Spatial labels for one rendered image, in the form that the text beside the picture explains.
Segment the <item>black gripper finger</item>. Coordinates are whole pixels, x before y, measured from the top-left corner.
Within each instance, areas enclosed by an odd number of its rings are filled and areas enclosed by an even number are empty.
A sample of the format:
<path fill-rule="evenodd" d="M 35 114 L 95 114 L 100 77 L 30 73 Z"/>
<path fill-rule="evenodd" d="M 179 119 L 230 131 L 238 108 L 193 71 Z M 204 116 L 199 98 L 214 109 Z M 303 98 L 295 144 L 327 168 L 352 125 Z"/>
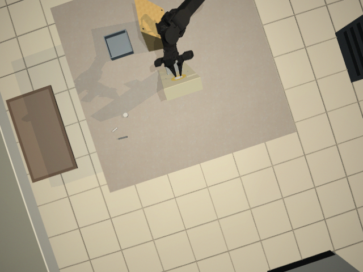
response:
<path fill-rule="evenodd" d="M 183 62 L 184 62 L 184 60 L 183 61 L 181 61 L 181 62 L 177 62 L 176 64 L 178 65 L 178 69 L 179 69 L 179 74 L 180 74 L 180 76 L 182 75 L 182 65 L 183 65 Z"/>
<path fill-rule="evenodd" d="M 174 74 L 174 76 L 176 77 L 176 71 L 175 71 L 174 65 L 168 65 L 168 66 L 165 65 L 164 67 L 168 67 L 171 70 L 171 72 Z"/>

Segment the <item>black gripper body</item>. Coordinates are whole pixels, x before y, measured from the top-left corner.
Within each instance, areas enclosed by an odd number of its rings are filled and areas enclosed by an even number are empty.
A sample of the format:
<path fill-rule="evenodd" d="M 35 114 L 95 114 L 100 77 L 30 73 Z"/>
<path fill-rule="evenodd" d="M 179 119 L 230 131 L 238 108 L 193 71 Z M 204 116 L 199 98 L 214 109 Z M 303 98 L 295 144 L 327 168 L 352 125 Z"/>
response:
<path fill-rule="evenodd" d="M 171 51 L 170 49 L 173 48 L 174 51 L 178 51 L 176 46 L 177 46 L 177 44 L 166 44 L 166 45 L 163 45 L 163 47 L 164 47 L 163 50 L 166 50 L 166 52 L 170 52 Z M 183 60 L 190 60 L 190 59 L 192 59 L 193 56 L 194 56 L 193 51 L 190 50 L 190 51 L 184 52 L 182 55 L 179 55 L 179 59 L 176 59 L 176 60 L 178 62 L 181 62 Z M 154 61 L 155 67 L 161 66 L 162 63 L 164 63 L 163 57 L 157 58 Z M 164 63 L 164 65 L 165 65 L 165 63 Z"/>

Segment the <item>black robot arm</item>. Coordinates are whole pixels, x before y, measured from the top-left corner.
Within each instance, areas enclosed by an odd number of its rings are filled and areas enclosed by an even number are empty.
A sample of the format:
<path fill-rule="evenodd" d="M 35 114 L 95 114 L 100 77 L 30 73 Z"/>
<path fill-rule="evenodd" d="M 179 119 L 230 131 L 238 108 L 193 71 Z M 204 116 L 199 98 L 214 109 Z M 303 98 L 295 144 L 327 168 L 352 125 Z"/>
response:
<path fill-rule="evenodd" d="M 157 33 L 161 36 L 162 44 L 176 44 L 181 38 L 191 16 L 205 0 L 185 0 L 178 8 L 166 12 L 159 23 L 155 23 Z M 163 61 L 166 66 L 173 65 L 179 59 L 177 51 L 173 48 L 170 52 L 163 51 Z"/>

